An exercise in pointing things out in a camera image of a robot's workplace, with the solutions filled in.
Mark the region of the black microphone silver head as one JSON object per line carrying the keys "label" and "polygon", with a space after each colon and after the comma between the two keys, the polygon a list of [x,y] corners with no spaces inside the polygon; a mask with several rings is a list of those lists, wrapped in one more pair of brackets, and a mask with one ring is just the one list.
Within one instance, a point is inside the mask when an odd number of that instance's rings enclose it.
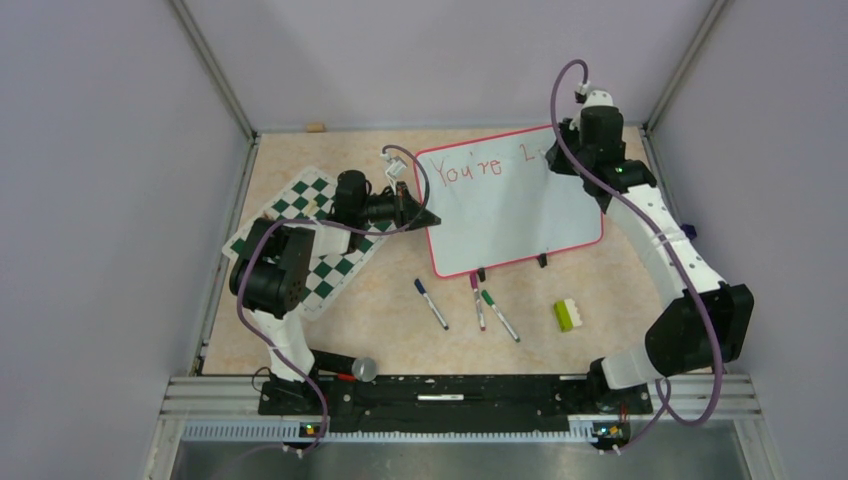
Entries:
{"label": "black microphone silver head", "polygon": [[319,370],[347,375],[357,381],[371,382],[378,375],[378,366],[370,357],[350,357],[322,350],[311,350],[314,366]]}

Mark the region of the pink-framed whiteboard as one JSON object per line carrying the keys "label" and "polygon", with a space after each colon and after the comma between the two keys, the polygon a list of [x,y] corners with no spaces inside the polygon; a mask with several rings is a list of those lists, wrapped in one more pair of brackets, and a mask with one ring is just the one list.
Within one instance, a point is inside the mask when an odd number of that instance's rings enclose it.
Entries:
{"label": "pink-framed whiteboard", "polygon": [[549,170],[549,126],[422,150],[418,189],[440,218],[426,230],[434,273],[468,275],[542,254],[588,246],[604,233],[602,212],[580,178]]}

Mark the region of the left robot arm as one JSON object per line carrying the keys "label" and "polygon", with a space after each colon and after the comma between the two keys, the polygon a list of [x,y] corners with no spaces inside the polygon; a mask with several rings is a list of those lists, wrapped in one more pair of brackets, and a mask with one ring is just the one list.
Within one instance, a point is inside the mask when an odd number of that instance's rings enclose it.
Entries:
{"label": "left robot arm", "polygon": [[429,196],[414,199],[403,181],[375,194],[363,172],[347,170],[338,176],[326,218],[254,221],[231,272],[230,290],[239,320],[269,350],[271,385],[282,389],[283,401],[295,412],[314,410],[324,397],[312,375],[315,354],[295,313],[311,260],[354,252],[369,236],[369,226],[379,222],[392,222],[396,234],[440,225],[427,208]]}

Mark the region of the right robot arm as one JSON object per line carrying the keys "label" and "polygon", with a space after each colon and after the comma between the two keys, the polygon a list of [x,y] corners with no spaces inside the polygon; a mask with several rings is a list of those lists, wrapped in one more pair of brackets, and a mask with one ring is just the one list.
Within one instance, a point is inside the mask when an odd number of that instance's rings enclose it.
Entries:
{"label": "right robot arm", "polygon": [[636,346],[593,363],[589,404],[612,412],[627,388],[737,360],[754,297],[712,269],[669,213],[644,162],[625,156],[623,116],[615,106],[584,104],[559,124],[549,169],[579,177],[585,192],[629,240],[660,296],[663,311]]}

